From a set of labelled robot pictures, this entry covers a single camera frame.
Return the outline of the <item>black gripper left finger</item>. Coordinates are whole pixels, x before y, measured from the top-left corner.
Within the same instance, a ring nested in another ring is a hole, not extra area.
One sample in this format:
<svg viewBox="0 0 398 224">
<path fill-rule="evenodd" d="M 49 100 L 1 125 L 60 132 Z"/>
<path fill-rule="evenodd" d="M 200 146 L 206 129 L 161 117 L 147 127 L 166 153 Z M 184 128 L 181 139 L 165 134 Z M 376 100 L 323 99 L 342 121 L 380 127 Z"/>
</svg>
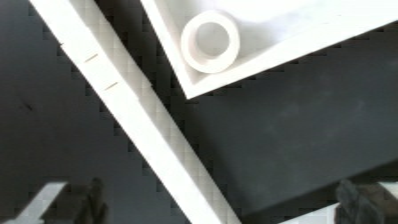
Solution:
<svg viewBox="0 0 398 224">
<path fill-rule="evenodd" d="M 99 178 L 86 185 L 46 183 L 10 224 L 108 224 L 102 190 Z"/>
</svg>

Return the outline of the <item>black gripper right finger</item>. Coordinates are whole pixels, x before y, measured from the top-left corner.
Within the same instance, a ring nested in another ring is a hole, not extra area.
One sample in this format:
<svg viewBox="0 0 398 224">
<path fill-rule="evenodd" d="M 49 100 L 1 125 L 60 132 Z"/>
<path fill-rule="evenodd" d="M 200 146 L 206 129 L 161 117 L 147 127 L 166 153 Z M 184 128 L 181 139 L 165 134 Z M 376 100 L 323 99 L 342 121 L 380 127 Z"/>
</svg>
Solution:
<svg viewBox="0 0 398 224">
<path fill-rule="evenodd" d="M 333 224 L 398 224 L 398 182 L 339 182 Z"/>
</svg>

